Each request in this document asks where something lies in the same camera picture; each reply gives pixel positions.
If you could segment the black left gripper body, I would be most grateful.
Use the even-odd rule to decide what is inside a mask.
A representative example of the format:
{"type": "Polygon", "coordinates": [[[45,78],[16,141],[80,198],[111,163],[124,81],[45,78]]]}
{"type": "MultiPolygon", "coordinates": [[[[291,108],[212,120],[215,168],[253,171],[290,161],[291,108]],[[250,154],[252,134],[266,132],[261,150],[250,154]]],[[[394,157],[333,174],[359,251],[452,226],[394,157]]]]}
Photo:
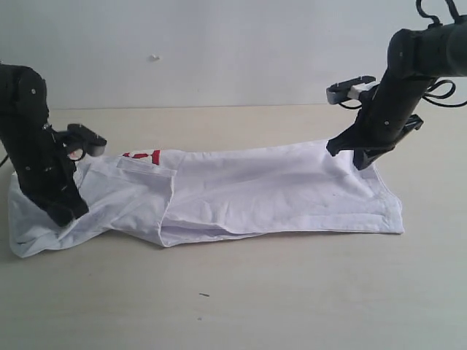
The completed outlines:
{"type": "Polygon", "coordinates": [[[49,125],[10,127],[7,154],[22,193],[41,210],[57,203],[69,208],[84,202],[73,175],[76,167],[49,125]]]}

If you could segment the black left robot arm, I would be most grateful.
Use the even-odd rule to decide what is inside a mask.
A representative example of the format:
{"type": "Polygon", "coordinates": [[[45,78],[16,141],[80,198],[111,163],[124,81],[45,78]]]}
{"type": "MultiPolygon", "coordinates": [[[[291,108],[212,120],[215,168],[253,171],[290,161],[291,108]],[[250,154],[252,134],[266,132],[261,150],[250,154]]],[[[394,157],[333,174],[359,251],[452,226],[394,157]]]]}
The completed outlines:
{"type": "Polygon", "coordinates": [[[1,65],[1,142],[21,192],[60,227],[88,212],[76,166],[48,125],[45,81],[27,66],[1,65]]]}

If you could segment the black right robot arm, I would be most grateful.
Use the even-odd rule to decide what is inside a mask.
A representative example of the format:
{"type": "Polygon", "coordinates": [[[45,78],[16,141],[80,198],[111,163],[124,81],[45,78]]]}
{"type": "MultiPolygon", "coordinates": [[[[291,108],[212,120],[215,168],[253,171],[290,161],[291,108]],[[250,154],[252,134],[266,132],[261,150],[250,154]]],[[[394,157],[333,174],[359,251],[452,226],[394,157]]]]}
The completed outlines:
{"type": "Polygon", "coordinates": [[[432,25],[423,31],[401,29],[387,49],[387,69],[381,79],[361,76],[331,85],[328,103],[359,101],[355,122],[327,143],[335,156],[352,151],[353,164],[368,168],[392,151],[423,121],[414,113],[430,98],[436,83],[466,75],[466,24],[432,25]]]}

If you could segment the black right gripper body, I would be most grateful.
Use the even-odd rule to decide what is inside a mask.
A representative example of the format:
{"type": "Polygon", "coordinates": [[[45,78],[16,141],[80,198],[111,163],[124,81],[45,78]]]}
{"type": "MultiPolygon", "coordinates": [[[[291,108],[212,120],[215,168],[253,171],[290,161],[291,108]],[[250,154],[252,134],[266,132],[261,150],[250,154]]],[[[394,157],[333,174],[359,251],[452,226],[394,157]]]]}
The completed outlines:
{"type": "Polygon", "coordinates": [[[422,77],[400,78],[386,72],[377,82],[359,95],[362,107],[351,126],[360,137],[355,150],[394,148],[423,96],[422,77]]]}

